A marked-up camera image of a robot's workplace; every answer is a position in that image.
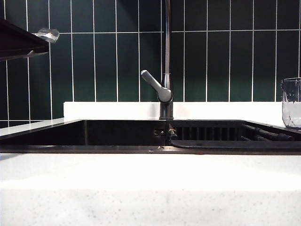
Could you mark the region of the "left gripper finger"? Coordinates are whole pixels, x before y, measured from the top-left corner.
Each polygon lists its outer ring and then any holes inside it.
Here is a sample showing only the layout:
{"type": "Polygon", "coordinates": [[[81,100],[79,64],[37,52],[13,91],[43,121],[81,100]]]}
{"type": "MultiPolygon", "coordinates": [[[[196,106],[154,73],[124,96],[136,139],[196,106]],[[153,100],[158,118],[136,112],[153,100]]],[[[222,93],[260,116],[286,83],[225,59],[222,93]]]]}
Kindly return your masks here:
{"type": "Polygon", "coordinates": [[[7,61],[7,60],[12,60],[12,59],[18,59],[18,58],[29,58],[29,57],[35,57],[35,56],[40,56],[43,54],[48,53],[48,51],[42,51],[42,52],[37,52],[34,50],[30,51],[1,51],[0,52],[0,61],[7,61]]]}
{"type": "Polygon", "coordinates": [[[39,56],[49,52],[49,43],[59,38],[56,29],[42,28],[29,33],[5,19],[0,20],[0,54],[2,56],[39,56]]]}

